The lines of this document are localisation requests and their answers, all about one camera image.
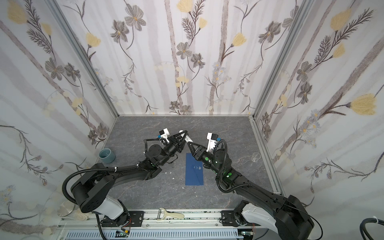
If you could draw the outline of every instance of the blue paper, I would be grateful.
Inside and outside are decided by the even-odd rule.
[[[203,163],[197,161],[191,153],[187,153],[185,156],[185,185],[204,185]]]

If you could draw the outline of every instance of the teal cup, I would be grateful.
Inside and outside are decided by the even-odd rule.
[[[99,158],[103,163],[111,163],[115,160],[116,156],[109,148],[104,148],[99,152]]]

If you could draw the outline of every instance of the robotic arm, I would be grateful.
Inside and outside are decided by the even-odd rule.
[[[122,226],[130,219],[129,211],[120,200],[107,195],[109,190],[123,183],[149,180],[156,177],[162,170],[160,166],[168,162],[176,152],[181,153],[187,143],[193,157],[197,161],[202,161],[205,168],[211,169],[217,174],[216,183],[220,191],[229,193],[236,190],[237,194],[263,208],[269,214],[265,214],[266,219],[273,217],[276,220],[272,223],[255,221],[252,216],[254,216],[255,211],[257,212],[257,208],[246,201],[242,201],[235,209],[238,212],[237,222],[239,225],[247,222],[261,223],[278,232],[283,240],[306,240],[314,223],[301,202],[294,196],[285,198],[250,182],[232,168],[232,161],[227,153],[225,140],[219,139],[217,134],[208,134],[207,138],[209,145],[204,147],[194,143],[187,135],[187,131],[180,131],[178,134],[170,136],[168,130],[164,129],[160,131],[157,138],[144,140],[144,155],[146,157],[144,161],[133,166],[119,168],[109,168],[98,163],[90,169],[75,172],[64,180],[63,194],[69,201],[79,205],[84,213],[104,214],[103,225]],[[160,141],[165,146],[162,148],[160,145],[154,144],[147,149],[147,141]],[[72,198],[67,192],[67,184],[71,178],[79,174],[84,175],[72,185]]]

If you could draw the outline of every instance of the wall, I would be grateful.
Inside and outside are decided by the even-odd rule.
[[[301,1],[58,1],[120,114],[251,114]]]
[[[0,6],[0,238],[51,239],[61,183],[96,161],[114,117],[44,1]]]
[[[383,10],[316,1],[257,116],[286,194],[325,239],[361,239],[364,218],[384,219]],[[368,226],[374,239],[380,227]]]

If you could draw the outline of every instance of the gray marble tabletop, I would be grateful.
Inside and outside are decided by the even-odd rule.
[[[250,181],[272,190],[263,160],[252,161],[259,148],[247,117],[118,117],[105,146],[115,153],[116,160],[106,166],[127,166],[144,160],[143,140],[157,137],[164,128],[171,135],[188,130],[194,142],[205,146],[207,133],[217,133],[228,144],[232,167]],[[109,195],[120,199],[128,209],[223,209],[234,208],[245,199],[222,193],[209,169],[204,169],[204,185],[186,186],[185,154],[189,152],[185,146],[178,153],[179,158],[162,166],[162,172],[154,179],[121,184],[112,188]]]

